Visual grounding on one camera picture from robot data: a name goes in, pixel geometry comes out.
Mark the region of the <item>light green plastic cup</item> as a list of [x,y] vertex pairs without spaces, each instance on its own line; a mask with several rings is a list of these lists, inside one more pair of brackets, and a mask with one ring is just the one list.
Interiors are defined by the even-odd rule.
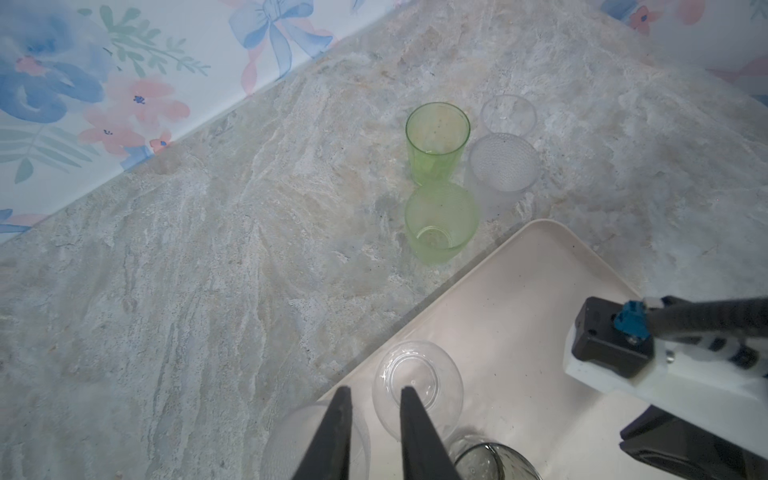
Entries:
[[427,265],[455,257],[474,237],[479,208],[463,187],[433,181],[414,190],[405,205],[406,237],[415,256]]

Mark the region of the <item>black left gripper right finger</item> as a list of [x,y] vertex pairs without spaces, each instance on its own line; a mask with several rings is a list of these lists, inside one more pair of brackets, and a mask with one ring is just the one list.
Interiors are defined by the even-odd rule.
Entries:
[[400,431],[405,480],[460,480],[425,407],[413,387],[401,390]]

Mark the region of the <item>grey smoked plastic cup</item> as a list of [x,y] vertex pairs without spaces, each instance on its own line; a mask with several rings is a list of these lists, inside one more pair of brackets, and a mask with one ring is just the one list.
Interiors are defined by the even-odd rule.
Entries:
[[465,480],[541,480],[537,469],[519,452],[479,435],[455,439],[448,448]]

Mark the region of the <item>clear plastic cup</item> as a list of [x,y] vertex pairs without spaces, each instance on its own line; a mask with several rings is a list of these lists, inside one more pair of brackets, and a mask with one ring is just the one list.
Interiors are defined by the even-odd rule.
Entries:
[[452,358],[438,345],[410,340],[393,346],[379,362],[372,383],[372,400],[384,429],[401,439],[401,391],[415,390],[439,437],[447,439],[458,426],[464,388]]
[[[287,415],[271,432],[264,448],[260,479],[291,479],[304,457],[330,405],[318,401]],[[353,411],[350,445],[350,479],[366,480],[370,471],[370,436],[364,417]]]
[[492,134],[510,134],[524,137],[537,124],[537,112],[527,99],[517,95],[497,95],[485,102],[481,121]]
[[525,139],[506,133],[477,140],[465,168],[464,187],[485,219],[510,211],[540,174],[540,155]]

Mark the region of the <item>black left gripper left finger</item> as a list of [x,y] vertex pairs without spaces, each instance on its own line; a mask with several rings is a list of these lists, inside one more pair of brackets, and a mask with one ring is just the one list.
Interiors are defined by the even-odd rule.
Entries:
[[292,479],[347,480],[350,471],[353,405],[351,389],[339,387]]

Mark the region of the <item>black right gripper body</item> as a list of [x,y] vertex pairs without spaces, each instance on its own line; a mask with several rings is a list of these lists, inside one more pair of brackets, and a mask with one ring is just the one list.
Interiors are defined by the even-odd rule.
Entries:
[[767,460],[655,406],[620,432],[634,460],[682,479],[765,479]]

